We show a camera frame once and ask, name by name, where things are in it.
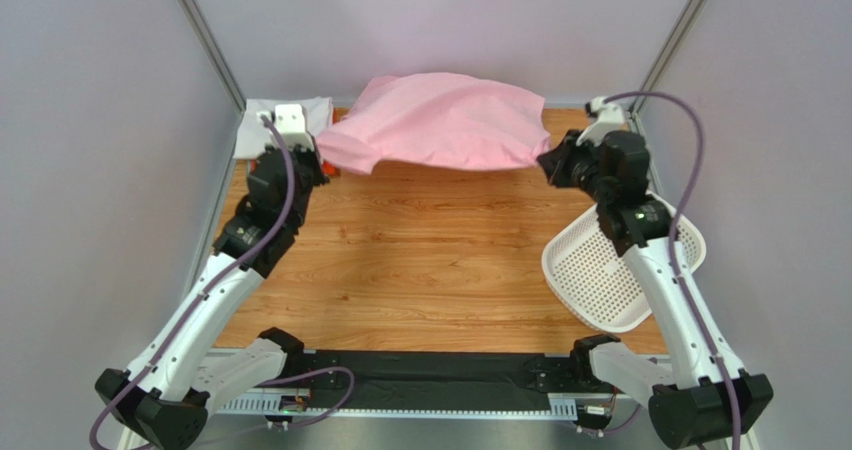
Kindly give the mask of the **pink t shirt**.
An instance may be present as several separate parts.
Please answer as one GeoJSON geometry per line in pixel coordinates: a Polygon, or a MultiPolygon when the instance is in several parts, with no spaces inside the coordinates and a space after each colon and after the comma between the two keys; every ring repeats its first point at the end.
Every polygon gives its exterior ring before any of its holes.
{"type": "Polygon", "coordinates": [[[550,148],[543,97],[454,73],[373,78],[316,143],[333,166],[369,174],[381,161],[463,171],[533,167],[550,148]]]}

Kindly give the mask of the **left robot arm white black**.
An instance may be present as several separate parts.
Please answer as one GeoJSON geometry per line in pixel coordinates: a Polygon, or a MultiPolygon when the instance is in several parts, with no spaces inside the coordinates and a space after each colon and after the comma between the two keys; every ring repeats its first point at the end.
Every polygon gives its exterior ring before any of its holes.
{"type": "Polygon", "coordinates": [[[269,146],[256,159],[246,194],[178,309],[125,368],[98,377],[95,391],[105,407],[89,431],[92,448],[100,448],[98,431],[113,417],[147,448],[188,449],[226,403],[282,374],[299,347],[277,328],[220,364],[207,370],[201,364],[236,310],[292,247],[313,189],[328,181],[316,149],[269,146]]]}

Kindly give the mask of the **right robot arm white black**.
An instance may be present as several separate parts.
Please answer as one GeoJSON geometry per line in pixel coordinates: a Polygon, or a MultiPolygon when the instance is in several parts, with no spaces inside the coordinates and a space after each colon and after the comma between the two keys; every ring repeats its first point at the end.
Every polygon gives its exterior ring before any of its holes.
{"type": "Polygon", "coordinates": [[[685,259],[681,213],[648,189],[644,138],[615,130],[592,140],[570,130],[537,161],[550,185],[593,199],[599,228],[638,281],[669,353],[665,371],[613,335],[581,339],[571,355],[585,379],[646,408],[670,449],[722,440],[740,448],[774,390],[766,375],[746,369],[715,324],[685,259]]]}

